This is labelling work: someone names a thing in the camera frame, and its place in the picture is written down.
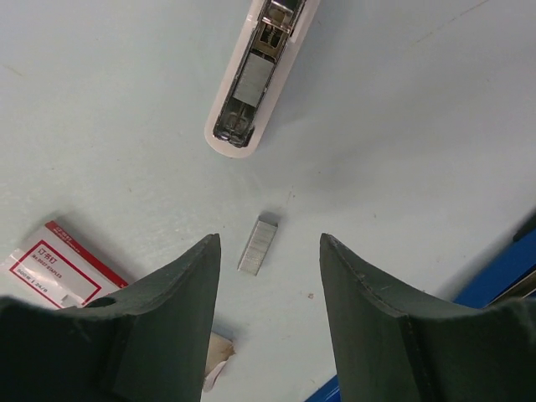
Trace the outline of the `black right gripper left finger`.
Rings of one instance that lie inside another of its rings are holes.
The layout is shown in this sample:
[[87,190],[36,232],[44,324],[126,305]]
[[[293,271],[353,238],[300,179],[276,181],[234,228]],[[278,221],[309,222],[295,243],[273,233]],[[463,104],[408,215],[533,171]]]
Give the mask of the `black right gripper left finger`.
[[219,285],[220,237],[91,302],[1,300],[4,401],[198,401]]

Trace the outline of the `red white staple box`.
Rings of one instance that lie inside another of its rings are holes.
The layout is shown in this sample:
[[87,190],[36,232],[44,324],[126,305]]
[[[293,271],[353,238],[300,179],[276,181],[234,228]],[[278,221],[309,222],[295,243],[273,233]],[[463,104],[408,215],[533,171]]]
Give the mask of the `red white staple box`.
[[56,221],[33,232],[1,264],[54,309],[86,307],[128,286]]

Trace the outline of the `grey staple strip short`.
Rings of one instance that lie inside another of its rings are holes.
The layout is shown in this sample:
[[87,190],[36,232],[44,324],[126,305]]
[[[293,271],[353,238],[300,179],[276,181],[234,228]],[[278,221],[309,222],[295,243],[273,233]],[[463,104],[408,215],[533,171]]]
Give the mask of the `grey staple strip short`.
[[261,213],[250,232],[237,270],[257,276],[279,227],[280,216],[270,211]]

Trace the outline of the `grey staple strip long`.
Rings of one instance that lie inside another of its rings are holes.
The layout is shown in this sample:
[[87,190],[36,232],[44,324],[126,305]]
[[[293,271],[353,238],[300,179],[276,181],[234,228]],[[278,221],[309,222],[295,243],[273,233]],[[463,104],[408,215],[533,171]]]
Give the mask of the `grey staple strip long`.
[[250,54],[234,88],[233,97],[246,105],[257,107],[268,84],[274,64],[256,54]]

